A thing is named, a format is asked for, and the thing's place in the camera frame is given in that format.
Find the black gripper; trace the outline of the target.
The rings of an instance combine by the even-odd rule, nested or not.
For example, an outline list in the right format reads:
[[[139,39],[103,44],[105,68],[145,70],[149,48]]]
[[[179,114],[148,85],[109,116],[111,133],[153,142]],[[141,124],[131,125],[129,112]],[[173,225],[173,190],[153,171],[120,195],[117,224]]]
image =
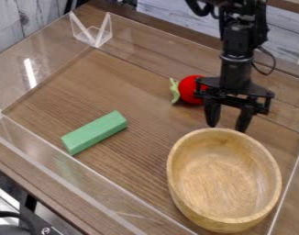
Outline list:
[[[217,77],[197,77],[193,95],[203,100],[205,121],[211,128],[219,122],[220,105],[241,109],[235,124],[235,129],[240,132],[247,131],[253,113],[269,113],[271,101],[275,98],[275,93],[253,82],[241,88],[221,87]]]

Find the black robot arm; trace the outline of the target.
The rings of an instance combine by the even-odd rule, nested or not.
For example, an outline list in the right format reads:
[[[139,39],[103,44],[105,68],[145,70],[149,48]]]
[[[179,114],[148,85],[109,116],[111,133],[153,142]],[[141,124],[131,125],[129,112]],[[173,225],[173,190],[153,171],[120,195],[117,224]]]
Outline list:
[[[193,95],[203,101],[207,125],[215,127],[220,107],[240,110],[235,129],[247,130],[251,119],[269,113],[275,93],[251,79],[256,69],[253,51],[267,41],[265,0],[185,0],[199,17],[211,16],[219,22],[223,43],[220,75],[195,80]]]

